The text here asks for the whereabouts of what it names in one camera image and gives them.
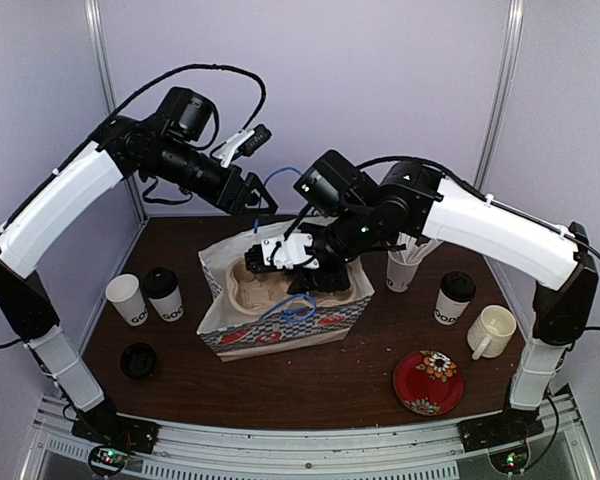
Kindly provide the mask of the brown pulp cup carrier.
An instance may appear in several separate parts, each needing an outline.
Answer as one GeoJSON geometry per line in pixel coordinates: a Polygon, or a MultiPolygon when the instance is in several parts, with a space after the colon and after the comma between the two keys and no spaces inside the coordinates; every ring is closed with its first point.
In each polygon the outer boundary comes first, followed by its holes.
{"type": "MultiPolygon", "coordinates": [[[[289,297],[287,290],[294,279],[289,271],[256,275],[247,270],[244,260],[236,260],[225,272],[226,293],[236,310],[260,316],[289,297]]],[[[326,293],[310,290],[307,295],[316,299],[318,307],[331,307],[352,301],[357,293],[357,287],[351,284],[343,291],[326,293]]]]}

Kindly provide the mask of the blue checkered paper bag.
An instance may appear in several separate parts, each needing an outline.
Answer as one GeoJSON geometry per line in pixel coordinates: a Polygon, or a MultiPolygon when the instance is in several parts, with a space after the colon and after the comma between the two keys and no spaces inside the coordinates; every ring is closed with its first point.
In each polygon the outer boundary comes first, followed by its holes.
{"type": "Polygon", "coordinates": [[[351,284],[358,290],[352,301],[318,307],[316,299],[307,293],[289,294],[260,316],[236,310],[226,293],[227,268],[236,260],[244,260],[249,247],[283,234],[290,224],[287,220],[252,227],[198,252],[213,302],[197,334],[224,362],[342,340],[374,295],[361,261],[355,260],[347,267],[351,284]]]}

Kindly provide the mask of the black plastic cup lid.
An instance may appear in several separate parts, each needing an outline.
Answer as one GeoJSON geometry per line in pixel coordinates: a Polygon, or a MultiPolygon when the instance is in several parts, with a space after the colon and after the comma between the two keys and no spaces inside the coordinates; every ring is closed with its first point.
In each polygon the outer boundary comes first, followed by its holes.
{"type": "Polygon", "coordinates": [[[179,288],[179,280],[174,271],[164,267],[156,267],[144,276],[141,285],[148,298],[162,299],[179,288]]]}

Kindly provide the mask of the white paper coffee cup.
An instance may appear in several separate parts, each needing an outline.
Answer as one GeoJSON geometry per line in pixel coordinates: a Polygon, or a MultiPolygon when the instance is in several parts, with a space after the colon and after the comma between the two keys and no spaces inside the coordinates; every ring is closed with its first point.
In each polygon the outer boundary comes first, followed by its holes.
{"type": "Polygon", "coordinates": [[[149,298],[149,301],[159,317],[166,322],[178,321],[184,314],[184,306],[178,290],[163,298],[149,298]]]}

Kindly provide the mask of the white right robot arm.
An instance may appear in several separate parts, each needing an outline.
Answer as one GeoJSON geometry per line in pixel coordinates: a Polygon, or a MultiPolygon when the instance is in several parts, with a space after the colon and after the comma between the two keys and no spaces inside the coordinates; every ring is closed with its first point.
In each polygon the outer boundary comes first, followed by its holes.
{"type": "Polygon", "coordinates": [[[505,263],[536,282],[535,323],[509,388],[509,406],[493,419],[499,440],[531,424],[568,346],[584,333],[599,276],[586,231],[548,224],[490,199],[432,160],[386,156],[354,165],[335,150],[296,181],[308,209],[331,218],[317,231],[301,216],[265,258],[278,268],[333,271],[400,234],[455,244],[505,263]]]}

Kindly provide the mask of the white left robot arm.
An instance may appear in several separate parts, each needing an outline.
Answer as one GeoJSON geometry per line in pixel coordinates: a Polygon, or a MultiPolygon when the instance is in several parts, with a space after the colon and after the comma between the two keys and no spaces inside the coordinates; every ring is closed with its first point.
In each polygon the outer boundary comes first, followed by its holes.
{"type": "Polygon", "coordinates": [[[63,331],[39,266],[87,210],[134,175],[169,182],[229,215],[275,212],[261,178],[237,163],[269,141],[270,129],[246,124],[209,152],[196,142],[217,116],[211,100],[182,87],[143,119],[111,114],[0,227],[0,309],[103,444],[123,436],[123,421],[102,406],[106,394],[63,331]]]}

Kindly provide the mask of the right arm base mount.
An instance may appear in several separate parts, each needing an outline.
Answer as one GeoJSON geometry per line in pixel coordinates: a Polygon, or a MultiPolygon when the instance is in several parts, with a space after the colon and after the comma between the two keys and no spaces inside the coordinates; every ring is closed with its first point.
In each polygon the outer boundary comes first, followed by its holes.
{"type": "Polygon", "coordinates": [[[462,420],[457,428],[466,453],[521,442],[544,432],[539,407],[529,410],[513,406],[510,391],[500,412],[462,420]]]}

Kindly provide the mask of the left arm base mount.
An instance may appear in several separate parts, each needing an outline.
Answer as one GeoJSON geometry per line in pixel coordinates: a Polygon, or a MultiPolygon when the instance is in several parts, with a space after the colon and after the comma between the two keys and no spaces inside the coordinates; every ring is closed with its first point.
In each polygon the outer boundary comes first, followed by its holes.
{"type": "Polygon", "coordinates": [[[109,396],[88,411],[75,409],[77,419],[73,436],[111,446],[124,452],[151,454],[159,425],[153,421],[126,417],[118,413],[109,396]]]}

